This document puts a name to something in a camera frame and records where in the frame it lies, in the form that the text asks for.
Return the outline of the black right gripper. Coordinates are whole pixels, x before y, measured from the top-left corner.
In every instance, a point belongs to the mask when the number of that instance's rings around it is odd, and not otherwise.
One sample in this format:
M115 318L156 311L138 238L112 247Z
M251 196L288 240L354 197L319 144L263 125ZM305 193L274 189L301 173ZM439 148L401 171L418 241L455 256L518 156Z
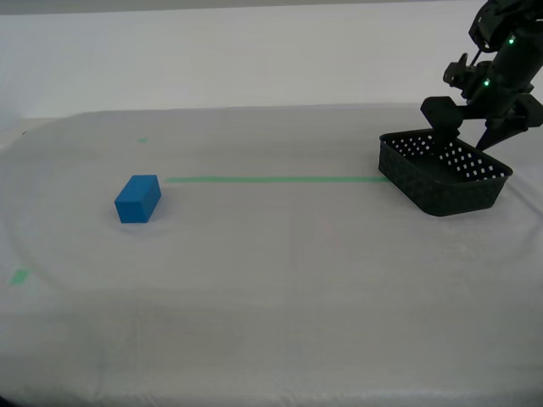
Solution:
M462 77L466 100L462 109L446 96L426 98L421 105L436 147L444 148L456 139L464 119L487 119L477 149L491 148L542 126L542 104L531 94L523 94L530 93L533 78L534 68L519 62L485 61L468 66Z

